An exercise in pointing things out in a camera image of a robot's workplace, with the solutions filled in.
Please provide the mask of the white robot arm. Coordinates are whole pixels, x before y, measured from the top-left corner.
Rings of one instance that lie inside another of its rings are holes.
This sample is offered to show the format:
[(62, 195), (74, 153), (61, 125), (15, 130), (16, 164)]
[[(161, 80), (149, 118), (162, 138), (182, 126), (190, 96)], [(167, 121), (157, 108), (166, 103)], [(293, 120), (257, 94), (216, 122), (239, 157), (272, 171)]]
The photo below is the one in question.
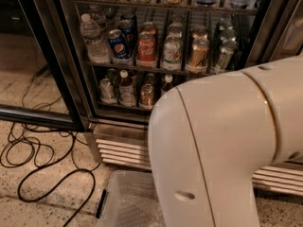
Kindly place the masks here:
[(302, 149), (303, 58), (191, 80), (165, 93), (149, 154), (167, 227), (259, 227), (254, 173)]

